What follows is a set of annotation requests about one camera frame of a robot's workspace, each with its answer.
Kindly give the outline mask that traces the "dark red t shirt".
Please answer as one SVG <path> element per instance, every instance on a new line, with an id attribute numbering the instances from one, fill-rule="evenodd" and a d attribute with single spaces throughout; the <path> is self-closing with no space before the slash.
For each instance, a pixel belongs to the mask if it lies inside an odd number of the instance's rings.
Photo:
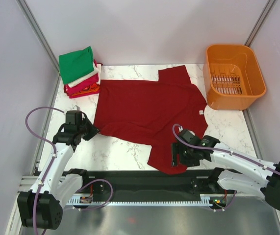
<path id="1" fill-rule="evenodd" d="M 158 81 L 102 81 L 94 126 L 102 135 L 150 145 L 148 165 L 181 174 L 187 167 L 172 165 L 172 127 L 179 124 L 202 138 L 208 127 L 206 106 L 186 67 L 178 66 L 159 70 Z"/>

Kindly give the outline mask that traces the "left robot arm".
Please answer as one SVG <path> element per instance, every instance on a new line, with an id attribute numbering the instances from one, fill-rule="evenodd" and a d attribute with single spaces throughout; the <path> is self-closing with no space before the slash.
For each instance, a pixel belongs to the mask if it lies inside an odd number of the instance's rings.
<path id="1" fill-rule="evenodd" d="M 61 176 L 69 159 L 82 140 L 89 141 L 99 130 L 87 115 L 79 110 L 65 113 L 65 122 L 59 127 L 52 141 L 50 156 L 43 170 L 28 191 L 17 198 L 22 226 L 39 230 L 56 230 L 62 220 L 63 210 L 77 192 L 86 192 L 90 180 L 84 169 L 71 169 L 61 182 Z"/>

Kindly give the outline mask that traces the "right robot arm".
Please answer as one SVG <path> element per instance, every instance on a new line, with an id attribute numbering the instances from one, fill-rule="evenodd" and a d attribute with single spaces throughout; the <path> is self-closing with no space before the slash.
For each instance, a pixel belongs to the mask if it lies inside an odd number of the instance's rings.
<path id="1" fill-rule="evenodd" d="M 202 139 L 186 129 L 173 133 L 173 165 L 195 166 L 206 160 L 225 168 L 215 168 L 207 181 L 208 189 L 243 192 L 259 197 L 280 211 L 280 161 L 276 164 L 239 152 L 218 139 Z"/>

